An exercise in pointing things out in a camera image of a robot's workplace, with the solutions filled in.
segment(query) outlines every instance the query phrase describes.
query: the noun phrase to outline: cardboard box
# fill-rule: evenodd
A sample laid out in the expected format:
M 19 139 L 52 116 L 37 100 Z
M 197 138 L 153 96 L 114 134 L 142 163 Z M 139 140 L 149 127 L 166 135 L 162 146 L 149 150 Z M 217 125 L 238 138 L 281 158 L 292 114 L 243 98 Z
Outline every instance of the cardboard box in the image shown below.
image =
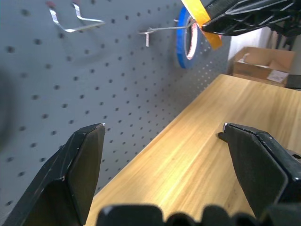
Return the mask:
M 233 76 L 284 87 L 295 52 L 245 47 L 234 57 Z

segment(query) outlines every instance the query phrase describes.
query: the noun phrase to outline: metal wire hook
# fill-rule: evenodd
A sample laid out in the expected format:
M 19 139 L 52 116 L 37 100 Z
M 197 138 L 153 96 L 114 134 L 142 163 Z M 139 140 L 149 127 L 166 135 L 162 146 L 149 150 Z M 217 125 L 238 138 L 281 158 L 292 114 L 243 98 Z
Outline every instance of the metal wire hook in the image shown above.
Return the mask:
M 98 26 L 102 26 L 105 24 L 104 21 L 102 20 L 96 20 L 96 19 L 89 19 L 89 18 L 83 18 L 80 14 L 80 8 L 79 5 L 75 2 L 73 2 L 73 6 L 75 8 L 75 12 L 76 12 L 76 16 L 78 19 L 80 20 L 84 20 L 84 21 L 93 21 L 93 22 L 97 22 L 95 24 L 90 24 L 90 25 L 86 25 L 86 26 L 82 26 L 82 27 L 77 27 L 77 28 L 71 28 L 71 29 L 65 29 L 59 22 L 56 16 L 56 10 L 55 10 L 55 4 L 51 1 L 47 1 L 46 4 L 49 7 L 49 11 L 50 14 L 52 16 L 52 20 L 53 22 L 59 27 L 61 28 L 63 31 L 68 32 L 68 33 L 72 33 L 72 32 L 78 32 L 78 31 L 83 31 L 83 30 L 88 30 L 94 27 L 98 27 Z
M 163 31 L 163 30 L 178 30 L 178 29 L 187 29 L 189 27 L 191 27 L 194 23 L 196 22 L 196 20 L 191 20 L 191 22 L 187 25 L 187 26 L 182 26 L 182 27 L 162 27 L 162 28 L 149 28 L 147 31 L 145 32 L 139 32 L 139 34 L 145 34 L 146 35 L 146 47 L 149 46 L 149 34 L 154 33 L 154 32 L 158 32 L 158 31 Z

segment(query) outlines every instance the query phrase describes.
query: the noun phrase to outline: pegboard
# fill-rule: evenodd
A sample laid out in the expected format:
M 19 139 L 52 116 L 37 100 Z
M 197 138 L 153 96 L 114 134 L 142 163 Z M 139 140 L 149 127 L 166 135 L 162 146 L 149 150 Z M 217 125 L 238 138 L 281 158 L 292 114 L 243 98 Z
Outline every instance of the pegboard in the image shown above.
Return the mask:
M 71 1 L 53 2 L 63 26 L 83 25 Z M 202 37 L 188 70 L 177 63 L 176 31 L 153 33 L 145 46 L 138 32 L 175 26 L 179 0 L 83 0 L 80 6 L 84 17 L 106 25 L 63 33 L 43 1 L 1 3 L 0 78 L 12 107 L 1 138 L 0 224 L 74 131 L 106 123 L 97 193 L 226 72 L 230 37 L 217 51 Z

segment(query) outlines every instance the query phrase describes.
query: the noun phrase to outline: wooden tabletop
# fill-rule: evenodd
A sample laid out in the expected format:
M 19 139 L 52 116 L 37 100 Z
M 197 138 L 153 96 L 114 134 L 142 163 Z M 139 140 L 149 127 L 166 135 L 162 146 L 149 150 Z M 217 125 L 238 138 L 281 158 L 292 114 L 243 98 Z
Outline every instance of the wooden tabletop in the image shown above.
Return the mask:
M 118 203 L 158 205 L 164 219 L 184 211 L 200 220 L 211 203 L 252 213 L 228 146 L 216 137 L 225 122 L 267 131 L 301 153 L 301 92 L 220 75 L 94 197 L 86 225 Z

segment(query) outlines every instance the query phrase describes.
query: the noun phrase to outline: blue tape roll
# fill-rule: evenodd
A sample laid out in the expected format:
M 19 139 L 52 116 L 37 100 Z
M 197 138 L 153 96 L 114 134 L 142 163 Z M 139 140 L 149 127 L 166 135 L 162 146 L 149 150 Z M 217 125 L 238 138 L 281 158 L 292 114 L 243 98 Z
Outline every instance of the blue tape roll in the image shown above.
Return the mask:
M 178 26 L 187 26 L 190 20 L 193 18 L 190 16 L 188 10 L 183 7 L 178 17 Z M 176 39 L 176 53 L 178 56 L 179 64 L 182 68 L 190 68 L 195 61 L 196 51 L 199 46 L 200 30 L 196 23 L 191 26 L 191 44 L 190 49 L 186 48 L 186 31 L 187 29 L 177 30 Z

